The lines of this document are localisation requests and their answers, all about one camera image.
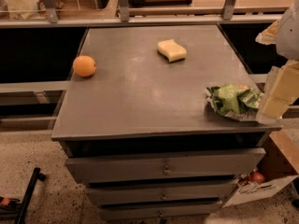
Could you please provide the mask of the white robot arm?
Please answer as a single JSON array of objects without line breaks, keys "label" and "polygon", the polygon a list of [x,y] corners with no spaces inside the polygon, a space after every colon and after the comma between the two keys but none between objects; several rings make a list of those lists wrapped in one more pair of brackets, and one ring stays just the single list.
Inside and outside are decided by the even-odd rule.
[{"label": "white robot arm", "polygon": [[287,62],[280,68],[273,66],[267,75],[256,115],[261,124],[276,122],[299,98],[299,0],[295,0],[277,22],[273,43],[277,54]]}]

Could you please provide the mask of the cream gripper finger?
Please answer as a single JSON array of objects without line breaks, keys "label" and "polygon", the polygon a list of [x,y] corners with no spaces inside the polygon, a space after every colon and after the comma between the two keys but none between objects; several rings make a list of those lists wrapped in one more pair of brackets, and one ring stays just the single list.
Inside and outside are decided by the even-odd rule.
[{"label": "cream gripper finger", "polygon": [[276,122],[298,98],[299,62],[287,61],[280,68],[273,66],[266,78],[256,120],[261,124]]},{"label": "cream gripper finger", "polygon": [[269,25],[261,33],[258,33],[258,35],[255,38],[255,41],[262,45],[275,44],[276,40],[277,40],[278,24],[279,24],[279,21],[274,21],[271,25]]}]

